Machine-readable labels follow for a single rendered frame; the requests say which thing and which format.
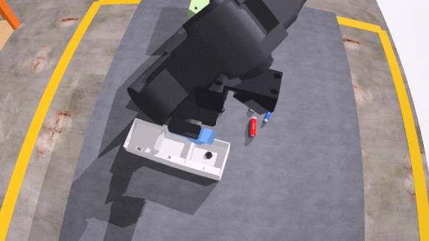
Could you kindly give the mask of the white bin rack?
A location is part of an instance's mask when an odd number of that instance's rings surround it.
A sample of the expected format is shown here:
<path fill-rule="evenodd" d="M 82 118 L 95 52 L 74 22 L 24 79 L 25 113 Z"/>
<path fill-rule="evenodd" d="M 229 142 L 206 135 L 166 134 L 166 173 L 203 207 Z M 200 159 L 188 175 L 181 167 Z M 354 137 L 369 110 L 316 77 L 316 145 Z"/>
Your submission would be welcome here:
<path fill-rule="evenodd" d="M 123 147 L 138 156 L 220 181 L 230 143 L 214 139 L 212 144 L 195 144 L 169 133 L 167 125 L 135 119 Z M 210 159 L 205 156 L 207 151 L 212 152 Z"/>

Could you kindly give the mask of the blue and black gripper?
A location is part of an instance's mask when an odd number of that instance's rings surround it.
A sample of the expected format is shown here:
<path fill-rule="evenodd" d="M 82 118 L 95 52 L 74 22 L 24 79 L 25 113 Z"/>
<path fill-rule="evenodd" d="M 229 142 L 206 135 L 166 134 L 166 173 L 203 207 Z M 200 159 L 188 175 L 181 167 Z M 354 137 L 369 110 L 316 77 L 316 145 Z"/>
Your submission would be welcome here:
<path fill-rule="evenodd" d="M 172 115 L 167 128 L 171 134 L 182 136 L 195 144 L 212 144 L 216 131 L 185 122 L 185 120 L 194 119 L 202 122 L 203 125 L 213 127 L 216 125 L 218 114 L 219 112 L 197 107 L 195 92 L 193 92 Z"/>

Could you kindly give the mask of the blue battery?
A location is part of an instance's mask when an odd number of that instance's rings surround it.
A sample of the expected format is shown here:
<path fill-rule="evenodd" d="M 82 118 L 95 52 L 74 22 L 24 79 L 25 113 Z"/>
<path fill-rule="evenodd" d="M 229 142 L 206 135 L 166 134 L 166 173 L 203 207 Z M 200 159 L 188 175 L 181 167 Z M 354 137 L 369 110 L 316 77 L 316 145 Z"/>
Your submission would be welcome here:
<path fill-rule="evenodd" d="M 269 120 L 270 115 L 271 115 L 271 113 L 267 112 L 266 117 L 264 119 L 265 122 L 267 122 Z"/>

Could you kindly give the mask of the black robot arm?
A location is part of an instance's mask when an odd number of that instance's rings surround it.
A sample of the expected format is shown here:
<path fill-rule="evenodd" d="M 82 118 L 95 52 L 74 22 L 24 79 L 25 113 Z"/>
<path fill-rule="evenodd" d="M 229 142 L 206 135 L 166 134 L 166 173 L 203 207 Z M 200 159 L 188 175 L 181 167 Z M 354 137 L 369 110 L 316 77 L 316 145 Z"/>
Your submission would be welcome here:
<path fill-rule="evenodd" d="M 199 108 L 221 112 L 230 90 L 259 115 L 272 113 L 283 72 L 269 69 L 271 52 L 289 35 L 286 29 L 305 2 L 209 0 L 127 88 L 130 98 L 160 125 L 193 92 Z"/>

